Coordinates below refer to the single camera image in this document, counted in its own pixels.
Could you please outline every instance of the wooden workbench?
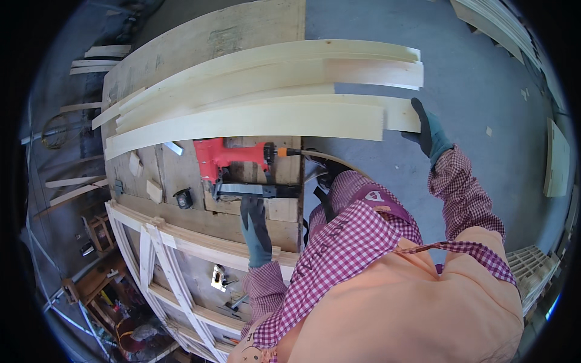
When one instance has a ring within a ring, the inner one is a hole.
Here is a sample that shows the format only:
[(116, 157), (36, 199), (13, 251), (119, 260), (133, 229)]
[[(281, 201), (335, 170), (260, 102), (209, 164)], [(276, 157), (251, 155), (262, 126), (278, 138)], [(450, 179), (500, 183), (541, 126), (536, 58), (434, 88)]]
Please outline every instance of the wooden workbench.
[[(201, 62), (243, 49), (304, 39), (305, 0), (266, 0), (243, 3), (209, 13), (188, 21), (149, 41), (129, 54), (107, 73), (103, 83), (103, 104), (112, 105), (132, 92), (157, 82)], [(114, 135), (116, 123), (101, 127), (103, 144)], [(300, 148), (297, 136), (263, 136), (229, 138), (228, 146), (252, 146), (260, 141), (273, 141), (276, 146)], [(191, 140), (176, 142), (184, 148), (178, 156), (164, 145), (137, 150), (144, 165), (140, 178), (129, 171), (129, 153), (105, 162), (112, 198), (118, 203), (149, 216), (159, 216), (168, 223), (211, 236), (244, 243), (240, 232), (237, 202), (215, 204), (205, 198), (198, 162)], [(278, 184), (301, 181), (301, 160), (289, 157), (275, 160), (274, 175)], [(252, 163), (236, 163), (231, 167), (232, 179), (241, 182), (265, 182), (262, 171)], [(156, 204), (146, 193), (146, 180), (163, 188), (164, 203)], [(114, 183), (123, 183), (123, 194), (115, 197)], [(173, 194), (190, 187), (193, 209), (181, 210)], [(302, 234), (302, 199), (270, 205), (267, 228), (274, 245), (283, 251), (299, 251)], [(136, 256), (139, 255), (139, 233), (126, 231), (131, 237)], [(222, 293), (210, 286), (213, 264), (194, 256), (181, 254), (180, 267), (196, 304), (222, 312), (219, 306), (242, 294), (241, 284)], [(227, 269), (229, 279), (241, 278), (243, 272)], [(169, 289), (160, 268), (155, 269), (154, 282)], [(176, 313), (174, 318), (181, 320)]]

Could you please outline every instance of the apron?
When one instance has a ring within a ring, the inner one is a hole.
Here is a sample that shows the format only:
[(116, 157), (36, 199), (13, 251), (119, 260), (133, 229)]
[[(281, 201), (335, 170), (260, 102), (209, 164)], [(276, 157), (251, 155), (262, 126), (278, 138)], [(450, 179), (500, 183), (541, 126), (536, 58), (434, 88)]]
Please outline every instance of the apron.
[(259, 319), (241, 344), (243, 360), (277, 361), (278, 341), (303, 319), (335, 285), (364, 271), (387, 253), (396, 251), (402, 237), (418, 247), (398, 253), (431, 248), (468, 253), (496, 278), (516, 286), (508, 265), (490, 248), (475, 242), (438, 242), (423, 245), (412, 216), (384, 186), (355, 171), (337, 176), (328, 195), (333, 212), (319, 205), (311, 214), (309, 245), (293, 272), (285, 300), (272, 314)]

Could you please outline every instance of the hand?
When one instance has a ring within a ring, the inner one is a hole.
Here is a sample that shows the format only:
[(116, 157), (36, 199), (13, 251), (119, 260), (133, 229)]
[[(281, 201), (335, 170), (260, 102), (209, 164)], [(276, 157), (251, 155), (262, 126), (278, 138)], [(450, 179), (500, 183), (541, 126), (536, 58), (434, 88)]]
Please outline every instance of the hand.
[(264, 200), (244, 196), (240, 203), (240, 225), (250, 253), (248, 267), (261, 267), (272, 260), (272, 243), (266, 229)]
[(412, 98), (411, 106), (418, 113), (419, 122), (421, 123), (419, 137), (412, 132), (402, 132), (401, 135), (419, 144), (424, 154), (430, 159), (431, 169), (434, 169), (439, 157), (454, 146), (446, 137), (438, 117), (430, 111), (424, 110), (424, 106), (419, 99)]

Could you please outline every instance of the concrete floor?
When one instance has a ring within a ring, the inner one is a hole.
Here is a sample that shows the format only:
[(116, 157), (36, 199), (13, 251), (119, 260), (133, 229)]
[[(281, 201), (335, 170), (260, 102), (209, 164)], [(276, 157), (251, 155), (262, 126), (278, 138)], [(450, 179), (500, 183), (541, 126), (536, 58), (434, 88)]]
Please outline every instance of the concrete floor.
[[(166, 0), (144, 24), (133, 43), (140, 46), (194, 17), (241, 2)], [(40, 131), (60, 106), (101, 99), (104, 74), (69, 76), (69, 68), (70, 62), (82, 59), (83, 52), (91, 45), (119, 33), (125, 16), (106, 16), (106, 11), (84, 3), (55, 39), (33, 88), (34, 132)], [(444, 0), (307, 0), (306, 39), (319, 38), (363, 39), (420, 49), (425, 66), (425, 87), (420, 91), (337, 84), (336, 93), (418, 97), (426, 109), (440, 117), (447, 136), (471, 159), (474, 176), (492, 198), (493, 211), (505, 223), (507, 251), (533, 244), (544, 252), (549, 251), (560, 237), (569, 197), (547, 199), (543, 196), (546, 118), (553, 115), (549, 101), (536, 86), (537, 77), (510, 58), (503, 48), (495, 48), (487, 36), (472, 35)], [(528, 101), (521, 96), (521, 89), (525, 88), (530, 93)], [(91, 118), (88, 112), (78, 112), (71, 122)], [(559, 119), (555, 121), (569, 138), (571, 125)], [(486, 127), (492, 129), (492, 137), (486, 135)], [(29, 132), (25, 124), (22, 136)], [(46, 150), (38, 141), (34, 143), (31, 215), (45, 209), (56, 196), (54, 191), (43, 188), (46, 180), (104, 174), (101, 161), (83, 165), (82, 170), (72, 171), (71, 176), (58, 170), (38, 172), (37, 168), (100, 154), (100, 142), (97, 132), (84, 134), (59, 151)], [(569, 143), (575, 150), (571, 138)], [(402, 138), (399, 132), (384, 131), (383, 142), (305, 138), (304, 145), (341, 157), (369, 173), (411, 212), (425, 243), (444, 240), (443, 203), (427, 191), (429, 160), (417, 144)], [(311, 194), (314, 187), (314, 181), (306, 186), (307, 219), (318, 204)], [(49, 294), (60, 286), (63, 277), (74, 275), (95, 258), (81, 257), (78, 253), (85, 243), (78, 211), (90, 202), (79, 199), (31, 222), (36, 237), (60, 267), (60, 271), (55, 270), (35, 250), (40, 256), (40, 271)], [(445, 253), (436, 251), (433, 257), (441, 262)], [(85, 326), (78, 309), (62, 303), (59, 306)], [(73, 331), (91, 350), (100, 351), (92, 337), (74, 328)]]

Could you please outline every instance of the checkered sleeve cover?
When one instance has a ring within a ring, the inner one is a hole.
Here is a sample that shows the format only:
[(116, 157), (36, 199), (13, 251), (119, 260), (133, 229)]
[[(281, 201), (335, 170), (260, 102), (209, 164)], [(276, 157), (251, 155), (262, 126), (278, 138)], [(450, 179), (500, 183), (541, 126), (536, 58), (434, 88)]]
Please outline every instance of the checkered sleeve cover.
[(245, 337), (252, 324), (263, 315), (275, 311), (282, 304), (287, 290), (277, 261), (248, 270), (242, 279), (242, 287), (250, 297), (252, 315), (242, 328), (240, 337)]
[(479, 226), (500, 233), (504, 243), (504, 225), (492, 213), (492, 200), (472, 176), (472, 164), (458, 145), (440, 156), (436, 171), (428, 176), (428, 190), (444, 201), (447, 240), (454, 240), (466, 228)]

